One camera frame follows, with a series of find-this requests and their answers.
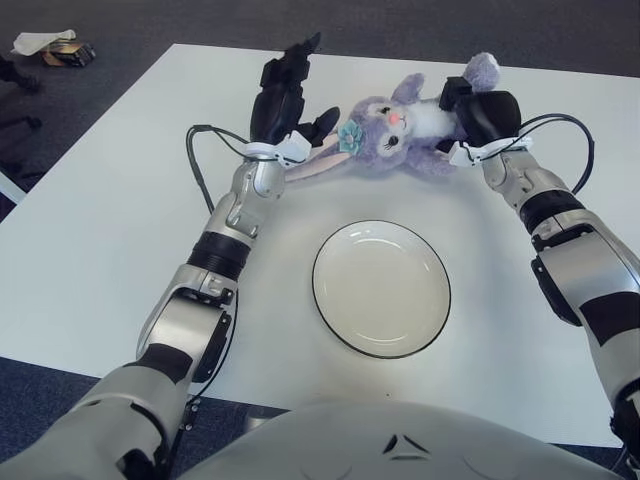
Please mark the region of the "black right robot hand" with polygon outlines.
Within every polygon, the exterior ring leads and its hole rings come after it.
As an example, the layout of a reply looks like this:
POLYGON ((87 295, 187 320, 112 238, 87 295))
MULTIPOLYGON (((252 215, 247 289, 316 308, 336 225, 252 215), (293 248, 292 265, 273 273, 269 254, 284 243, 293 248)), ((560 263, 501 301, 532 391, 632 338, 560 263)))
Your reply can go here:
POLYGON ((454 133, 436 145, 448 153, 455 141, 482 147, 496 140, 514 138, 521 125, 517 100, 507 91, 475 91, 463 77, 448 77, 439 108, 453 115, 454 133))

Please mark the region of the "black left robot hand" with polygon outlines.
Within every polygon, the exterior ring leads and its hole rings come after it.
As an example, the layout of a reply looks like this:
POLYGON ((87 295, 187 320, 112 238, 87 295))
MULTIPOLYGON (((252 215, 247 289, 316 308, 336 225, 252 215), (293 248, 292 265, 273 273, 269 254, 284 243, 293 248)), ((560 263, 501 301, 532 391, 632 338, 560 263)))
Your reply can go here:
POLYGON ((338 107, 329 108, 311 123, 300 122, 305 106, 302 82, 308 78, 309 56, 320 41, 317 32, 264 65, 250 121, 252 142, 276 145, 296 131, 315 148, 334 130, 341 114, 338 107))

